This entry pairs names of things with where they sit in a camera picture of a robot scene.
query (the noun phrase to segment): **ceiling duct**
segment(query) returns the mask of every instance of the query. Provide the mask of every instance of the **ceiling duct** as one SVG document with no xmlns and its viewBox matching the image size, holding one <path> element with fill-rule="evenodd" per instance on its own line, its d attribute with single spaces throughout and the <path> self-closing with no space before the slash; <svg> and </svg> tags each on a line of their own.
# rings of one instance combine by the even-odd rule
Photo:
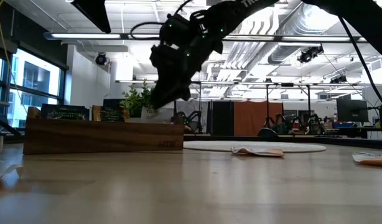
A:
<svg viewBox="0 0 382 224">
<path fill-rule="evenodd" d="M 320 35 L 339 21 L 317 6 L 303 4 L 296 13 L 276 32 L 276 35 Z M 268 63 L 281 64 L 300 46 L 281 46 L 277 43 L 265 44 L 262 52 L 276 49 L 268 57 Z"/>
</svg>

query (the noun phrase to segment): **ceiling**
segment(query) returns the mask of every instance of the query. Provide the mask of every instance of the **ceiling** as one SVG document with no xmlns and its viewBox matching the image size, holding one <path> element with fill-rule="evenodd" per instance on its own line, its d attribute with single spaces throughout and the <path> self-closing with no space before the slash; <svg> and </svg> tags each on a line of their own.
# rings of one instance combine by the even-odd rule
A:
<svg viewBox="0 0 382 224">
<path fill-rule="evenodd" d="M 113 33 L 128 33 L 133 26 L 140 22 L 164 22 L 166 15 L 174 13 L 182 1 L 183 0 L 110 1 L 114 3 L 106 4 L 106 10 L 111 30 Z M 99 29 L 66 0 L 6 0 L 6 2 L 51 32 L 101 33 Z M 275 7 L 272 8 L 270 12 L 264 14 L 261 12 L 261 14 L 254 19 L 249 18 L 245 20 L 239 29 L 237 29 L 238 33 L 246 32 L 246 34 L 255 34 L 252 33 L 254 32 L 254 28 L 248 30 L 247 27 L 251 23 L 258 24 L 260 22 L 263 26 L 260 27 L 258 31 L 256 29 L 258 34 L 281 32 L 275 28 L 278 28 L 283 20 L 300 4 L 299 0 L 287 0 L 287 2 L 288 5 L 286 7 Z M 191 12 L 206 9 L 207 7 L 206 0 L 194 0 L 184 9 L 182 15 L 187 17 Z M 286 26 L 291 20 L 292 19 L 289 19 L 283 24 Z M 315 26 L 317 26 L 317 23 L 322 23 L 322 21 L 308 22 L 310 24 L 315 23 Z M 352 27 L 351 31 L 353 34 L 358 35 Z M 157 34 L 159 33 L 159 26 L 140 27 L 137 33 Z M 332 24 L 326 27 L 323 32 L 317 34 L 346 35 L 339 22 L 334 22 L 334 25 Z M 150 48 L 152 45 L 158 44 L 157 42 L 136 40 L 83 40 L 72 42 L 72 44 L 77 44 L 78 49 L 85 51 L 90 58 L 94 58 L 98 52 L 101 52 L 101 48 L 122 49 L 126 46 L 135 59 L 135 76 L 137 78 L 156 78 L 157 71 L 151 65 L 149 55 L 151 53 Z M 266 45 L 264 45 L 264 43 L 259 44 L 256 47 L 256 51 L 253 52 L 253 54 L 251 53 L 251 55 L 246 54 L 253 43 L 250 43 L 250 45 L 247 44 L 248 43 L 246 43 L 243 48 L 238 44 L 239 48 L 237 49 L 236 43 L 224 42 L 223 54 L 212 53 L 202 69 L 205 75 L 201 77 L 205 80 L 214 78 L 216 81 L 224 80 L 223 77 L 225 77 L 227 81 L 238 79 L 246 80 L 247 82 L 262 82 L 266 77 L 270 77 L 274 82 L 329 82 L 330 74 L 333 74 L 332 76 L 336 75 L 337 69 L 339 69 L 342 70 L 342 72 L 347 71 L 346 74 L 350 82 L 358 82 L 361 79 L 361 63 L 358 61 L 356 52 L 351 44 L 323 44 L 325 55 L 320 55 L 302 68 L 300 68 L 300 64 L 298 66 L 296 56 L 300 54 L 300 50 L 305 49 L 306 46 L 301 48 L 297 47 L 297 50 L 293 51 L 291 55 L 288 55 L 283 62 L 273 65 L 267 62 L 267 58 L 264 58 L 264 55 L 267 53 L 265 50 L 273 51 L 268 43 Z M 368 62 L 375 61 L 380 57 L 380 54 L 370 44 L 359 44 L 359 47 Z M 107 55 L 114 60 L 121 54 L 118 52 L 107 52 Z M 239 62 L 238 65 L 245 61 L 246 66 L 236 66 L 235 72 L 220 73 L 220 68 L 224 68 L 225 65 L 227 66 L 226 68 L 231 68 L 231 66 L 229 66 L 231 62 L 237 61 Z"/>
</svg>

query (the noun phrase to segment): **paper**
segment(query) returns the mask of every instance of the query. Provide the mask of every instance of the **paper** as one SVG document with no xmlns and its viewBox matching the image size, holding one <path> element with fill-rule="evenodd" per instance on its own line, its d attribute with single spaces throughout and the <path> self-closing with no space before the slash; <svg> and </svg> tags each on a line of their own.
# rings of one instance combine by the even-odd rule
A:
<svg viewBox="0 0 382 224">
<path fill-rule="evenodd" d="M 361 152 L 354 154 L 353 159 L 363 165 L 382 166 L 382 155 Z"/>
<path fill-rule="evenodd" d="M 11 165 L 9 166 L 5 171 L 3 172 L 0 172 L 0 177 L 6 175 L 6 174 L 9 174 L 11 173 L 12 171 L 16 170 L 17 171 L 17 174 L 19 177 L 21 177 L 21 174 L 22 174 L 22 169 L 23 169 L 23 166 L 22 165 Z"/>
<path fill-rule="evenodd" d="M 284 152 L 280 149 L 245 149 L 245 148 L 231 148 L 234 154 L 251 154 L 255 156 L 284 156 Z"/>
</svg>

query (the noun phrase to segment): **computer monitor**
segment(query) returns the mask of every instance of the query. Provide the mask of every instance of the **computer monitor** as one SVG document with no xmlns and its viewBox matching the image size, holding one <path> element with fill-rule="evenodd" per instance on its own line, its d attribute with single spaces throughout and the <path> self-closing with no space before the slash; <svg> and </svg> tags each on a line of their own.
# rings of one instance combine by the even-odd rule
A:
<svg viewBox="0 0 382 224">
<path fill-rule="evenodd" d="M 369 122 L 368 107 L 363 100 L 336 100 L 338 108 L 338 120 Z"/>
</svg>

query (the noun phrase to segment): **security camera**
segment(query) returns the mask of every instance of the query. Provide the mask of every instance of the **security camera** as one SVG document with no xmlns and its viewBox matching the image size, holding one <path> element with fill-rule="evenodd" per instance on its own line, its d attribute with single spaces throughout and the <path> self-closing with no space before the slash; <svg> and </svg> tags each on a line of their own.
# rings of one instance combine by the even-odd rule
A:
<svg viewBox="0 0 382 224">
<path fill-rule="evenodd" d="M 98 53 L 96 58 L 97 65 L 107 65 L 109 63 L 109 60 L 105 57 L 105 55 L 105 53 Z"/>
</svg>

